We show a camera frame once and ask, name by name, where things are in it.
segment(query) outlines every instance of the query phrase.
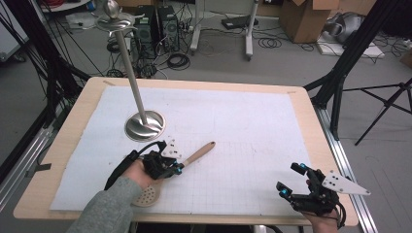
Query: cardboard box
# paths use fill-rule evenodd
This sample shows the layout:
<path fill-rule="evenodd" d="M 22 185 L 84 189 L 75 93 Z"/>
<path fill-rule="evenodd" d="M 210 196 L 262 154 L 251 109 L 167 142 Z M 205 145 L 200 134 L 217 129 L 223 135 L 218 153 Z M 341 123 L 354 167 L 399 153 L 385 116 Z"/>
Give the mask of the cardboard box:
<path fill-rule="evenodd" d="M 279 23 L 294 43 L 315 43 L 339 0 L 285 0 Z"/>
<path fill-rule="evenodd" d="M 412 68 L 412 49 L 409 50 L 401 59 L 400 62 L 408 66 L 409 68 Z"/>
<path fill-rule="evenodd" d="M 363 16 L 367 16 L 370 9 L 372 9 L 376 0 L 340 0 L 339 8 L 332 10 L 330 16 L 334 17 L 336 13 L 353 12 Z"/>

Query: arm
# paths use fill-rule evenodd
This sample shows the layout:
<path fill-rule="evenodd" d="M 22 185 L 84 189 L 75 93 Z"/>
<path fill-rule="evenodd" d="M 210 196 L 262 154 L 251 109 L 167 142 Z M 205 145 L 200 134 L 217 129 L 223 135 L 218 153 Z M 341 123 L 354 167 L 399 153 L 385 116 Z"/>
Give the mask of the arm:
<path fill-rule="evenodd" d="M 133 218 L 131 202 L 152 181 L 145 173 L 142 161 L 137 160 L 111 188 L 98 192 L 88 202 L 67 232 L 125 232 Z"/>

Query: metal stand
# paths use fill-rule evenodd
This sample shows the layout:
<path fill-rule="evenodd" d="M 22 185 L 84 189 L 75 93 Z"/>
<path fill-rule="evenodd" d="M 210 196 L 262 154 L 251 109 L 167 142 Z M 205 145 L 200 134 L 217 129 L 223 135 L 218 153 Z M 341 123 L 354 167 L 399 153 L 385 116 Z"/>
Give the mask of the metal stand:
<path fill-rule="evenodd" d="M 343 91 L 352 91 L 352 90 L 361 90 L 365 92 L 366 94 L 382 101 L 384 103 L 385 109 L 379 114 L 378 117 L 373 120 L 372 124 L 366 129 L 366 131 L 361 135 L 361 137 L 358 139 L 358 141 L 355 143 L 355 146 L 357 146 L 361 140 L 366 136 L 367 133 L 372 129 L 372 127 L 378 122 L 378 120 L 384 115 L 384 113 L 390 108 L 390 107 L 395 107 L 399 110 L 402 110 L 410 115 L 412 115 L 412 97 L 411 97 L 411 84 L 412 84 L 412 78 L 406 82 L 406 83 L 399 83 L 399 84 L 390 84 L 390 85 L 377 85 L 377 86 L 370 86 L 370 87 L 361 87 L 361 88 L 352 88 L 352 89 L 344 89 Z M 399 90 L 395 92 L 393 96 L 391 96 L 388 100 L 383 99 L 371 92 L 369 92 L 369 89 L 378 89 L 378 88 L 387 88 L 387 87 L 399 87 Z M 408 98 L 409 98 L 409 108 L 410 110 L 404 109 L 400 107 L 399 105 L 395 104 L 396 99 L 400 96 L 400 94 L 403 93 L 403 91 L 407 91 L 408 93 Z"/>
<path fill-rule="evenodd" d="M 121 58 L 126 68 L 127 77 L 133 91 L 134 100 L 137 105 L 138 113 L 131 116 L 124 125 L 126 135 L 135 141 L 148 142 L 157 138 L 164 130 L 166 122 L 164 117 L 155 111 L 145 111 L 142 98 L 140 97 L 139 87 L 131 66 L 126 43 L 124 41 L 123 30 L 133 27 L 134 16 L 120 13 L 120 7 L 116 1 L 109 0 L 104 3 L 103 9 L 106 16 L 97 19 L 96 26 L 109 33 L 115 33 L 119 44 Z"/>
<path fill-rule="evenodd" d="M 257 11 L 258 11 L 258 0 L 255 0 L 254 6 L 252 7 L 252 14 L 251 14 L 251 17 L 249 18 L 249 27 L 246 32 L 246 56 L 249 61 L 252 59 L 252 56 L 254 55 L 254 47 L 252 44 L 252 31 L 254 30 L 254 23 L 255 23 L 255 17 L 257 15 Z"/>
<path fill-rule="evenodd" d="M 199 4 L 197 3 L 198 0 L 195 1 L 195 10 L 194 10 L 194 29 L 193 35 L 191 37 L 191 44 L 190 44 L 190 51 L 191 55 L 194 55 L 194 52 L 197 50 L 197 45 L 199 44 L 200 38 L 200 20 L 199 20 Z M 254 5 L 252 7 L 251 18 L 249 22 L 249 26 L 246 32 L 246 56 L 250 61 L 252 59 L 252 55 L 254 54 L 253 51 L 253 44 L 252 44 L 252 31 L 254 29 L 254 22 L 255 17 L 258 11 L 258 0 L 254 0 Z"/>
<path fill-rule="evenodd" d="M 335 140 L 339 140 L 337 129 L 345 79 L 387 19 L 396 12 L 398 6 L 401 6 L 404 1 L 376 1 L 333 69 L 326 76 L 304 86 L 308 91 L 318 86 L 321 87 L 316 96 L 312 97 L 313 105 L 318 108 L 325 109 L 327 102 L 333 96 L 330 131 Z"/>

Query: white bracket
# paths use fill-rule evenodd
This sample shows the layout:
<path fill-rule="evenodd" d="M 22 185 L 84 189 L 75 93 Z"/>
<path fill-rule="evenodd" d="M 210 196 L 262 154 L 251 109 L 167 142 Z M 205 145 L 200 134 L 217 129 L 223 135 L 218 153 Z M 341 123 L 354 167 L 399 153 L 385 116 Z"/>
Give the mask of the white bracket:
<path fill-rule="evenodd" d="M 176 147 L 175 140 L 172 139 L 166 148 L 161 153 L 163 157 L 170 157 L 170 158 L 182 158 L 182 154 L 179 152 L 179 149 Z"/>
<path fill-rule="evenodd" d="M 322 186 L 340 193 L 370 195 L 370 191 L 333 171 L 325 177 Z"/>

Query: computer tower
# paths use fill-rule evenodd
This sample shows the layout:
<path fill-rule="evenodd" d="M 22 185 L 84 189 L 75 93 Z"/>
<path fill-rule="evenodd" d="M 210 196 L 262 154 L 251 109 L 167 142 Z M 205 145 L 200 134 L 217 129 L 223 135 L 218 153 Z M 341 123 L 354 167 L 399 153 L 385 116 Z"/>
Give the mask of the computer tower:
<path fill-rule="evenodd" d="M 157 8 L 160 37 L 165 51 L 179 51 L 179 22 L 171 6 Z"/>
<path fill-rule="evenodd" d="M 136 27 L 137 30 L 133 30 L 136 48 L 140 54 L 139 56 L 142 58 L 155 59 L 155 49 L 160 38 L 155 6 L 137 6 L 135 15 L 144 15 L 143 18 L 136 18 L 134 27 Z"/>

